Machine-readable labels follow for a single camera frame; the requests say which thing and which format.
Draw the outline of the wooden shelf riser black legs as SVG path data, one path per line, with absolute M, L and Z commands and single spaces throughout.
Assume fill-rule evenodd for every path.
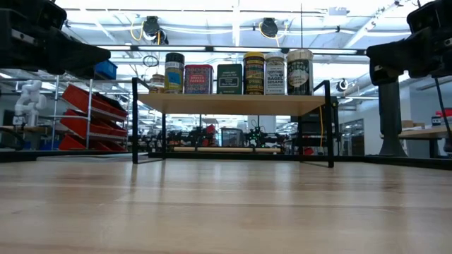
M 164 159 L 236 159 L 236 160 L 275 160 L 298 162 L 327 162 L 334 167 L 332 99 L 330 81 L 324 80 L 315 88 L 324 87 L 323 96 L 315 95 L 212 95 L 212 94 L 140 94 L 138 84 L 148 85 L 140 78 L 132 79 L 132 162 L 138 163 L 138 103 L 142 102 L 162 114 L 162 151 L 150 152 L 159 160 Z M 168 114 L 220 114 L 254 116 L 296 116 L 303 115 L 319 107 L 325 107 L 323 115 L 326 122 L 327 154 L 324 156 L 278 155 L 270 148 L 245 147 L 200 147 L 187 148 L 182 152 L 168 152 L 166 139 L 166 115 Z

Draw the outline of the wooden side table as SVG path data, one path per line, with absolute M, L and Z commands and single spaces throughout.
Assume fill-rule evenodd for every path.
M 401 140 L 428 140 L 429 157 L 439 158 L 439 146 L 437 140 L 446 139 L 447 131 L 445 126 L 435 128 L 421 128 L 407 131 L 389 131 L 386 135 L 381 134 L 383 144 L 379 155 L 384 157 L 408 157 L 408 153 L 401 145 Z

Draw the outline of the red storage bin row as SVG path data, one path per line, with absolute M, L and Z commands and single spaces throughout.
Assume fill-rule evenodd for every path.
M 111 120 L 91 116 L 90 121 L 88 121 L 87 114 L 73 109 L 68 109 L 64 113 L 60 123 L 83 139 L 89 137 L 118 140 L 128 135 L 125 129 Z
M 99 92 L 92 92 L 89 95 L 88 91 L 72 84 L 65 89 L 62 98 L 77 109 L 85 113 L 90 110 L 93 116 L 100 118 L 125 121 L 128 116 L 127 110 L 118 101 L 101 95 Z
M 90 140 L 86 147 L 86 140 L 76 135 L 65 135 L 59 145 L 59 150 L 94 150 L 108 152 L 125 152 L 126 149 L 120 144 L 108 140 Z

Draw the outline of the black-lid spice bottle blue label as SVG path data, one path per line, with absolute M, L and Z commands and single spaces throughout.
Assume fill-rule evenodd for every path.
M 165 92 L 183 93 L 184 85 L 184 62 L 183 54 L 170 52 L 165 56 Z

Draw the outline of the yellow-lid crunchy onion can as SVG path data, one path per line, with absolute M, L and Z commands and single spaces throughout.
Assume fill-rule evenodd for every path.
M 264 94 L 265 59 L 261 52 L 247 52 L 244 55 L 244 94 Z

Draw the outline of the white-lid bagel sesame seasoning jar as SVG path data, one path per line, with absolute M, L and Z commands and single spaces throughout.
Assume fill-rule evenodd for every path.
M 284 54 L 280 52 L 266 54 L 265 64 L 265 94 L 285 94 Z

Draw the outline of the dark green square spice tin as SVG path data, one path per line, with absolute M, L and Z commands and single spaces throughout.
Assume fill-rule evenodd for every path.
M 242 91 L 242 65 L 240 63 L 218 65 L 216 92 L 224 95 L 241 95 Z

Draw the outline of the thin black slanted pole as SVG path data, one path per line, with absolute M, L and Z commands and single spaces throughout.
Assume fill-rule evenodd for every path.
M 447 115 L 446 115 L 446 110 L 444 108 L 444 101 L 443 101 L 443 97 L 442 97 L 442 94 L 441 94 L 441 88 L 440 88 L 440 85 L 439 85 L 438 78 L 434 78 L 434 82 L 435 82 L 436 91 L 437 91 L 437 95 L 438 95 L 438 99 L 439 99 L 441 115 L 442 115 L 442 118 L 444 120 L 444 125 L 446 127 L 446 131 L 447 131 L 447 134 L 448 134 L 448 142 L 452 145 L 452 131 L 451 131 L 451 128 L 449 126 L 449 122 L 448 122 Z

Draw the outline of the dark background robot rig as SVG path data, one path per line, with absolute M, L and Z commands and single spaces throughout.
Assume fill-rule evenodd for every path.
M 170 131 L 167 134 L 167 145 L 188 147 L 215 147 L 218 145 L 216 128 L 213 124 L 207 127 L 195 127 L 191 131 Z
M 249 132 L 244 134 L 246 146 L 259 148 L 283 149 L 286 137 L 286 135 L 279 133 L 267 133 L 265 128 L 258 125 L 255 120 L 251 121 Z

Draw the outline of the blue plastic storage bin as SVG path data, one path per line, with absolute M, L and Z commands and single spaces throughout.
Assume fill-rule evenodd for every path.
M 96 79 L 115 80 L 117 77 L 117 65 L 110 60 L 103 61 L 95 65 L 94 74 Z

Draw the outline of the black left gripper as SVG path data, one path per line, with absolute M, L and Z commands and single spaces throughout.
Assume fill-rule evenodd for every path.
M 66 18 L 55 0 L 0 0 L 0 68 L 49 68 L 52 40 L 53 74 L 94 78 L 95 66 L 109 60 L 110 51 L 62 32 Z

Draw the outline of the red-lid smoked paprika tin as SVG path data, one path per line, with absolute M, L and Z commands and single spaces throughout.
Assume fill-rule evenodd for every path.
M 184 70 L 184 94 L 211 94 L 213 89 L 213 67 L 186 65 Z

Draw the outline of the grey background cabinet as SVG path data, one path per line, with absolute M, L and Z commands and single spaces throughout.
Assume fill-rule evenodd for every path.
M 238 128 L 221 128 L 222 147 L 244 147 L 244 133 Z

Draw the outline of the tan-lid furikake seasoning jar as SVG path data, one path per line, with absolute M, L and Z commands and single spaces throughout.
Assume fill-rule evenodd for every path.
M 287 54 L 288 95 L 313 95 L 313 57 L 308 49 L 298 49 Z

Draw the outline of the black equipment rack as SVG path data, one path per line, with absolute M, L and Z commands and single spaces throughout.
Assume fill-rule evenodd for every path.
M 302 154 L 306 156 L 312 155 L 326 155 L 328 153 L 328 137 L 326 130 L 326 116 L 325 107 L 317 108 L 302 117 L 291 116 L 290 123 L 294 125 L 290 131 L 292 149 L 299 152 L 300 139 L 298 137 L 298 123 L 301 123 L 302 139 L 301 149 Z M 332 141 L 334 155 L 339 155 L 341 133 L 339 131 L 338 122 L 338 104 L 332 103 L 331 113 L 332 125 Z

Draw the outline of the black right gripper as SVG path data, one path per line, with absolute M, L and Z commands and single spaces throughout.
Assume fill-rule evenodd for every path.
M 373 85 L 411 78 L 452 76 L 452 0 L 433 0 L 407 16 L 411 36 L 366 50 Z

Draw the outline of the black upright column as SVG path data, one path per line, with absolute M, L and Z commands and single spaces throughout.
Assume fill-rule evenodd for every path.
M 400 87 L 393 83 L 379 86 L 380 131 L 383 143 L 379 154 L 386 157 L 407 157 L 400 143 L 402 132 L 400 112 Z

